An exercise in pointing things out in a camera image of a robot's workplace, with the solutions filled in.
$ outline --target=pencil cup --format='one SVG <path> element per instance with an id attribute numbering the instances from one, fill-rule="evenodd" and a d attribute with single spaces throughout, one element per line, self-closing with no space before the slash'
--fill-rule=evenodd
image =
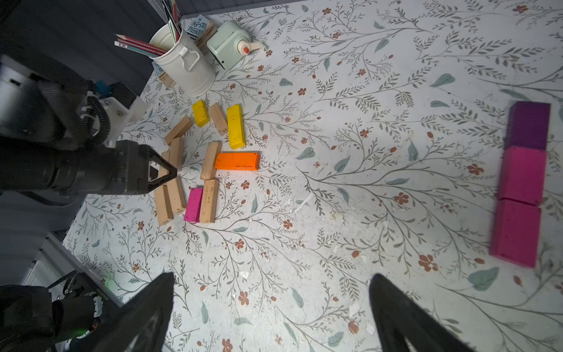
<path id="1" fill-rule="evenodd" d="M 180 40 L 174 43 L 168 25 L 164 25 L 149 43 L 168 50 L 166 54 L 154 57 L 153 60 L 189 96 L 200 96 L 211 88 L 215 81 L 215 70 L 184 30 L 180 34 Z"/>

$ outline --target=natural wood block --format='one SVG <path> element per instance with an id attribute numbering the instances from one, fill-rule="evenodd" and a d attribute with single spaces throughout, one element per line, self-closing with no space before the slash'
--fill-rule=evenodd
<path id="1" fill-rule="evenodd" d="M 184 138 L 174 138 L 170 143 L 170 155 L 168 162 L 178 169 L 178 173 L 182 170 L 182 156 L 184 155 Z M 186 195 L 180 177 L 166 183 L 170 205 L 173 214 L 182 213 L 186 210 Z"/>
<path id="2" fill-rule="evenodd" d="M 209 108 L 209 116 L 211 116 L 211 120 L 213 120 L 215 128 L 221 136 L 227 133 L 227 131 L 229 130 L 227 126 L 227 119 L 225 118 L 223 109 L 221 109 L 218 103 L 211 105 L 211 107 Z"/>
<path id="3" fill-rule="evenodd" d="M 258 153 L 219 153 L 215 160 L 217 170 L 258 171 L 259 166 Z"/>
<path id="4" fill-rule="evenodd" d="M 215 158 L 221 152 L 221 142 L 211 142 L 207 145 L 207 152 L 205 153 L 205 160 L 203 161 L 202 175 L 199 177 L 202 180 L 213 180 L 215 178 Z"/>
<path id="5" fill-rule="evenodd" d="M 166 135 L 166 137 L 164 137 L 164 142 L 170 145 L 174 138 L 183 136 L 193 124 L 194 123 L 187 115 L 184 116 L 184 118 L 174 126 L 174 128 Z"/>
<path id="6" fill-rule="evenodd" d="M 217 193 L 219 192 L 218 180 L 206 180 L 203 183 L 202 207 L 199 211 L 199 222 L 215 222 L 217 208 Z"/>
<path id="7" fill-rule="evenodd" d="M 162 158 L 164 160 L 168 161 L 168 157 L 169 152 L 162 153 Z M 161 167 L 158 171 L 158 177 L 165 176 L 167 174 L 168 170 L 163 167 Z M 154 190 L 154 203 L 157 207 L 157 219 L 159 225 L 164 225 L 174 219 L 166 185 L 162 185 Z"/>

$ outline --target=magenta block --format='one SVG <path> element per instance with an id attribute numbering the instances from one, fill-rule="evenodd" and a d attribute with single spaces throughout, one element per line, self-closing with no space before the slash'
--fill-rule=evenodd
<path id="1" fill-rule="evenodd" d="M 539 206 L 547 152 L 512 146 L 504 151 L 497 199 L 511 199 Z"/>
<path id="2" fill-rule="evenodd" d="M 522 146 L 545 150 L 550 107 L 547 103 L 517 101 L 510 108 L 504 147 Z"/>
<path id="3" fill-rule="evenodd" d="M 199 211 L 202 207 L 203 188 L 192 188 L 187 199 L 185 221 L 199 222 Z"/>
<path id="4" fill-rule="evenodd" d="M 516 265 L 534 268 L 538 253 L 541 209 L 504 199 L 497 202 L 489 254 Z"/>

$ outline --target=red striped pencil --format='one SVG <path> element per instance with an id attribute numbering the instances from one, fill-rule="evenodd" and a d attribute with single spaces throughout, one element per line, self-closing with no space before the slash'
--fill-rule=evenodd
<path id="1" fill-rule="evenodd" d="M 143 50 L 151 49 L 151 50 L 154 51 L 154 52 L 161 53 L 161 55 L 164 54 L 164 53 L 166 53 L 166 52 L 168 51 L 168 50 L 163 49 L 163 48 L 161 48 L 161 47 L 158 47 L 158 46 L 155 46 L 155 45 L 152 45 L 152 44 L 148 44 L 148 43 L 146 43 L 146 42 L 143 42 L 143 41 L 140 41 L 140 40 L 138 40 L 138 39 L 134 39 L 134 38 L 128 37 L 128 36 L 126 36 L 126 35 L 116 34 L 116 36 L 117 36 L 119 39 L 121 39 L 121 41 L 127 41 L 128 44 L 130 44 L 130 45 L 134 45 L 134 44 L 135 44 L 137 47 L 146 48 L 146 49 L 143 49 Z"/>

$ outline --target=gray wall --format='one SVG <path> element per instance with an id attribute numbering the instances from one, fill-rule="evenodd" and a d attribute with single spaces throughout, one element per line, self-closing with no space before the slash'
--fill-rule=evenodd
<path id="1" fill-rule="evenodd" d="M 22 0 L 0 24 L 0 40 L 33 46 L 85 79 L 122 81 L 140 94 L 151 60 L 115 47 L 114 33 L 149 41 L 162 25 L 146 0 Z"/>

